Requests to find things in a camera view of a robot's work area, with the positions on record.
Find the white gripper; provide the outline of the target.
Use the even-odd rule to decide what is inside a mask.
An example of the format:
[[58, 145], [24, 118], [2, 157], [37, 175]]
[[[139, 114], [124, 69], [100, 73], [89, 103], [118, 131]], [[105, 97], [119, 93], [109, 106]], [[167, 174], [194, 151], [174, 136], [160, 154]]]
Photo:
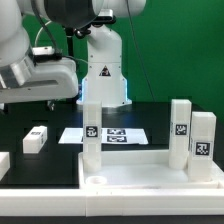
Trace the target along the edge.
[[0, 103], [48, 100], [47, 109], [53, 111], [53, 100], [72, 98], [77, 94], [76, 64], [73, 60], [63, 58], [39, 63], [31, 78], [18, 88], [0, 89]]

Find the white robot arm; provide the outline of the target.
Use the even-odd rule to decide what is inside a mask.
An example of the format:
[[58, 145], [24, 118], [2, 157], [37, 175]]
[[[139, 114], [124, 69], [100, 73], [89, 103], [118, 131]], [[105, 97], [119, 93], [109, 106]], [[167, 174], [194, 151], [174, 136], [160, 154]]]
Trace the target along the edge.
[[[105, 108], [131, 103], [122, 75], [122, 39], [109, 26], [140, 14], [146, 0], [0, 0], [0, 104], [77, 99]], [[30, 42], [22, 24], [60, 25], [67, 52]]]

